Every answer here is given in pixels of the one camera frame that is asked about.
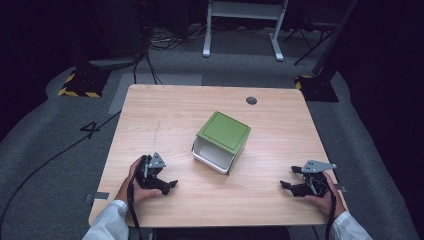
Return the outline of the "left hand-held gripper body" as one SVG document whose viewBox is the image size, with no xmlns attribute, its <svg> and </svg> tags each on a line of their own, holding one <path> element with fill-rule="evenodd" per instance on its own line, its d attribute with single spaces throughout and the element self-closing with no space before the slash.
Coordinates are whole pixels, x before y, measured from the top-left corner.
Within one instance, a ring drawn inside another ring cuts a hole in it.
<svg viewBox="0 0 424 240">
<path fill-rule="evenodd" d="M 166 163 L 157 152 L 143 155 L 134 172 L 139 186 L 143 189 L 168 190 L 169 184 L 157 177 L 165 166 Z"/>
</svg>

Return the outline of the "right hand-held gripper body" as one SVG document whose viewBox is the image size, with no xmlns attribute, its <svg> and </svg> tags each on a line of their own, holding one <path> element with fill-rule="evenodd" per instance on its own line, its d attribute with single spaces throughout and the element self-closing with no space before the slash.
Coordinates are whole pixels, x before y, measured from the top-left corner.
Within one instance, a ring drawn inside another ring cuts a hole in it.
<svg viewBox="0 0 424 240">
<path fill-rule="evenodd" d="M 302 167 L 303 183 L 293 185 L 292 194 L 295 197 L 304 197 L 306 195 L 323 197 L 328 191 L 328 183 L 324 172 L 336 168 L 335 164 L 308 160 Z"/>
</svg>

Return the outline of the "white drawer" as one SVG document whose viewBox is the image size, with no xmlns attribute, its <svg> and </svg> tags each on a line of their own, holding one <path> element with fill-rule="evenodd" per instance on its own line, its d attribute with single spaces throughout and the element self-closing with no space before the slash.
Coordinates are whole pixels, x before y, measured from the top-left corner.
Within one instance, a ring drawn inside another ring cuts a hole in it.
<svg viewBox="0 0 424 240">
<path fill-rule="evenodd" d="M 192 146 L 194 158 L 221 174 L 228 174 L 235 156 L 230 152 L 197 137 Z"/>
</svg>

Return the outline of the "green storage box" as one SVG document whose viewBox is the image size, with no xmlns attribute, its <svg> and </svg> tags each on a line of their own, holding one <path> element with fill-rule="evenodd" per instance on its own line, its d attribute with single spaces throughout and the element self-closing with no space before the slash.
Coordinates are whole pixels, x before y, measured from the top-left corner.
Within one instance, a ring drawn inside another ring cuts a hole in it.
<svg viewBox="0 0 424 240">
<path fill-rule="evenodd" d="M 196 134 L 235 156 L 231 169 L 244 150 L 251 128 L 221 112 L 214 112 Z"/>
</svg>

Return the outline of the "person's right hand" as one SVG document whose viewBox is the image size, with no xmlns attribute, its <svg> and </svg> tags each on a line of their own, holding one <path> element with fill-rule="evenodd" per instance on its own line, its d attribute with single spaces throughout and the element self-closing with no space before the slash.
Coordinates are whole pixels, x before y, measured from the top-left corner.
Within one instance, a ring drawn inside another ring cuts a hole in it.
<svg viewBox="0 0 424 240">
<path fill-rule="evenodd" d="M 304 199 L 318 207 L 328 218 L 337 219 L 342 213 L 347 211 L 347 208 L 331 177 L 327 173 L 325 173 L 324 176 L 329 186 L 328 192 L 323 197 L 306 195 Z"/>
</svg>

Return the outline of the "person's dark lap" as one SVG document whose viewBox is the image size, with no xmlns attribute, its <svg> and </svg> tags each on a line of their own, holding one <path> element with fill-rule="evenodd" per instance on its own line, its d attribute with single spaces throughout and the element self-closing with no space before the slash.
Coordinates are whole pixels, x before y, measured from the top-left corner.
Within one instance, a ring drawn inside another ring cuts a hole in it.
<svg viewBox="0 0 424 240">
<path fill-rule="evenodd" d="M 286 227 L 159 228 L 156 240 L 291 240 Z"/>
</svg>

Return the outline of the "black yellow striped stand base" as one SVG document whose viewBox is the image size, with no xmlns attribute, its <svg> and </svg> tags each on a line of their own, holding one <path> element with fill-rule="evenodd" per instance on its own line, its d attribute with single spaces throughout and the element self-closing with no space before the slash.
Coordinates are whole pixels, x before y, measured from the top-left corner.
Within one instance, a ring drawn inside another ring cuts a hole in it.
<svg viewBox="0 0 424 240">
<path fill-rule="evenodd" d="M 106 86 L 110 71 L 85 73 L 73 70 L 58 92 L 59 96 L 100 98 Z"/>
<path fill-rule="evenodd" d="M 331 83 L 322 81 L 318 76 L 298 75 L 294 78 L 294 83 L 306 101 L 338 102 Z"/>
</svg>

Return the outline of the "grey round stand base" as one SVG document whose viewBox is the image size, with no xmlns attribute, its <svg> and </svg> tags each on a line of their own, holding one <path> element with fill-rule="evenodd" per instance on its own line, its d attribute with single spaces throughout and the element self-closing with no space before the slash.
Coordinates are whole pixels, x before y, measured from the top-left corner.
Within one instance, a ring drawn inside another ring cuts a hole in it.
<svg viewBox="0 0 424 240">
<path fill-rule="evenodd" d="M 123 57 L 91 60 L 89 64 L 99 71 L 114 71 L 133 66 L 136 62 L 136 58 Z"/>
</svg>

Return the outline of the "black folding tripod stand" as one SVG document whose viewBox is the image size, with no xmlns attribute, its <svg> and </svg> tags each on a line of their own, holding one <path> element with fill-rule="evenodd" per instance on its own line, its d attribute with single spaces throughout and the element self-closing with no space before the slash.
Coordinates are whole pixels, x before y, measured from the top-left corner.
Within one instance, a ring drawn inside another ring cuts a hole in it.
<svg viewBox="0 0 424 240">
<path fill-rule="evenodd" d="M 298 20 L 296 25 L 290 29 L 290 33 L 284 38 L 284 41 L 287 42 L 295 34 L 298 34 L 306 43 L 308 50 L 294 62 L 294 65 L 301 63 L 327 39 L 331 38 L 338 25 L 338 21 L 316 20 L 308 17 Z"/>
</svg>

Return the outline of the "dark slanted stand pole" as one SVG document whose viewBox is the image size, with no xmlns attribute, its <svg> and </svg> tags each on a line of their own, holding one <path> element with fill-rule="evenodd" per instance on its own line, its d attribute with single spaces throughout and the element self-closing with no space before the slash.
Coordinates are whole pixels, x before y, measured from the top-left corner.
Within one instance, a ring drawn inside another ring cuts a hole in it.
<svg viewBox="0 0 424 240">
<path fill-rule="evenodd" d="M 348 22 L 356 4 L 357 4 L 358 0 L 351 0 L 347 10 L 345 11 L 345 13 L 343 14 L 342 18 L 341 18 L 341 22 L 340 24 L 337 26 L 336 30 L 333 32 L 332 36 L 330 37 L 330 41 L 327 44 L 327 46 L 325 47 L 324 51 L 322 52 L 320 58 L 318 59 L 318 61 L 316 62 L 314 68 L 312 69 L 312 73 L 315 76 L 318 76 L 323 68 L 325 63 L 327 62 L 327 60 L 329 59 L 330 53 L 338 39 L 338 37 L 340 36 L 343 28 L 345 27 L 346 23 Z"/>
</svg>

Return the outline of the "white metal stand frame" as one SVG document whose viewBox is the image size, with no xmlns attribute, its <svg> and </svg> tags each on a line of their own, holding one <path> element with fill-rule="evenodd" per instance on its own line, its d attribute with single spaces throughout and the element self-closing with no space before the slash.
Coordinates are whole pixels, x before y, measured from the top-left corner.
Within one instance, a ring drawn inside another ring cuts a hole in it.
<svg viewBox="0 0 424 240">
<path fill-rule="evenodd" d="M 274 31 L 269 34 L 269 40 L 276 60 L 279 62 L 283 61 L 284 56 L 278 43 L 278 36 L 285 17 L 288 2 L 289 0 L 282 0 L 279 4 L 259 4 L 209 0 L 206 13 L 206 36 L 202 55 L 205 58 L 211 55 L 213 17 L 273 20 L 276 24 Z"/>
</svg>

